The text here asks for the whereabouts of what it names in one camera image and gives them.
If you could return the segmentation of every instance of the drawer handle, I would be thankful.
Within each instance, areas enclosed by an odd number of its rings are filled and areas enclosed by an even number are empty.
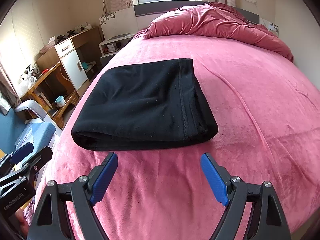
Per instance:
[[[61,51],[65,51],[66,49],[68,49],[70,47],[70,45],[66,46],[64,49],[62,49]]]
[[[77,63],[77,65],[78,65],[79,70],[82,71],[82,67],[79,62]]]

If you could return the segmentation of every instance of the white cabinet door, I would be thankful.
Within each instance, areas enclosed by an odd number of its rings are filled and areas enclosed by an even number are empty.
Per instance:
[[[88,78],[82,68],[76,50],[64,56],[61,61],[71,82],[73,83],[73,86],[78,90]]]

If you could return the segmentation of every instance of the metal bolt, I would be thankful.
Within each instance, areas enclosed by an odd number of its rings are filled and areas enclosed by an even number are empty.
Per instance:
[[[87,176],[80,176],[79,177],[80,182],[85,182],[85,181],[87,181],[87,179],[88,179]]]
[[[264,185],[265,185],[266,187],[271,187],[271,186],[272,186],[272,184],[271,184],[270,181],[265,181],[265,182],[264,182]]]
[[[54,180],[49,180],[47,186],[51,187],[54,185]]]
[[[233,176],[232,178],[232,181],[235,182],[235,183],[238,183],[241,181],[241,179],[238,177],[238,176]]]

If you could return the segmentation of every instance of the chair armrest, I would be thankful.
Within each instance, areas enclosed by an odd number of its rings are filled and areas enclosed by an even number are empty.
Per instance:
[[[42,108],[41,105],[39,105],[36,101],[34,100],[27,100],[20,105],[18,105],[14,111],[20,112],[22,110],[31,110],[34,112],[42,121],[44,120],[45,116],[47,115],[47,112]]]

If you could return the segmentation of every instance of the folded black garment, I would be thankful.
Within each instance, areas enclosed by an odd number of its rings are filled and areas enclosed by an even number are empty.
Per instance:
[[[188,146],[217,132],[192,59],[179,58],[107,70],[71,135],[87,150],[115,151]]]

